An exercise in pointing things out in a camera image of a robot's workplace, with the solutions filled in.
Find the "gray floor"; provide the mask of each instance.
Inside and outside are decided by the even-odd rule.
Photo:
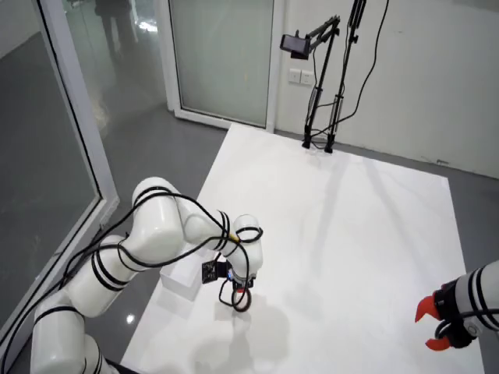
[[[144,9],[144,14],[150,11],[147,7]],[[103,37],[101,20],[93,11],[93,2],[87,2],[77,12],[69,13],[68,19],[94,112],[104,129],[106,154],[122,199],[111,222],[130,208],[134,187],[147,176],[161,176],[182,192],[197,196],[225,132],[174,118],[166,110],[164,93],[149,84],[162,80],[161,70],[154,62],[157,61],[155,36],[138,34],[136,48],[139,50],[132,48],[117,58],[110,58],[110,53],[104,53],[108,44]],[[446,176],[451,186],[466,269],[473,270],[499,259],[498,181],[355,147],[338,145],[338,149]],[[124,234],[130,225],[127,222],[117,232]],[[136,323],[127,325],[125,318],[133,314],[136,321],[140,319],[157,280],[157,271],[139,275],[103,316],[88,321],[87,332],[96,338],[107,358],[121,360],[136,328]],[[499,372],[496,337],[485,334],[480,343],[486,373]],[[30,344],[11,372],[29,371],[29,352]]]
[[[0,59],[0,87],[1,326],[97,190],[39,33]]]

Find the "light switch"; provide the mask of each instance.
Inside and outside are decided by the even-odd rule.
[[[290,69],[288,81],[293,83],[298,83],[301,79],[302,71],[300,69]]]

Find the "white platform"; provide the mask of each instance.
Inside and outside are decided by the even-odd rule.
[[[253,306],[158,283],[122,364],[144,373],[483,373],[480,346],[433,352],[419,300],[465,272],[448,181],[233,125],[200,201],[265,230]]]

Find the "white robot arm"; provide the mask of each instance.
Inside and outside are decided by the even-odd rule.
[[[175,197],[158,196],[158,192]],[[94,339],[85,334],[84,317],[104,313],[137,273],[152,267],[150,264],[178,259],[185,242],[201,243],[221,253],[230,263],[225,266],[226,275],[234,289],[244,290],[245,295],[253,285],[263,264],[262,231],[254,217],[244,215],[232,222],[226,213],[209,212],[194,200],[179,197],[161,178],[142,181],[133,193],[133,205],[130,235],[105,238],[101,247],[110,248],[93,252],[74,278],[38,307],[32,374],[116,374],[117,369],[106,362]],[[212,263],[216,272],[217,263]]]
[[[426,345],[434,351],[464,348],[484,330],[499,331],[499,261],[442,285],[418,305],[416,322],[426,314],[442,321]]]

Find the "red object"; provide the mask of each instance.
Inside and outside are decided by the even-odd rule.
[[[441,320],[437,308],[435,307],[435,294],[426,296],[419,302],[418,309],[416,310],[415,322],[418,322],[426,314],[429,314],[439,321]],[[426,346],[432,351],[445,351],[451,346],[451,342],[449,341],[448,337],[443,337],[442,339],[429,339],[426,341]]]
[[[432,316],[435,319],[438,319],[439,321],[441,320],[437,308],[435,307],[434,295],[426,296],[423,300],[419,302],[418,309],[416,310],[415,322],[418,322],[420,319],[422,319],[425,314],[429,314],[430,316]]]

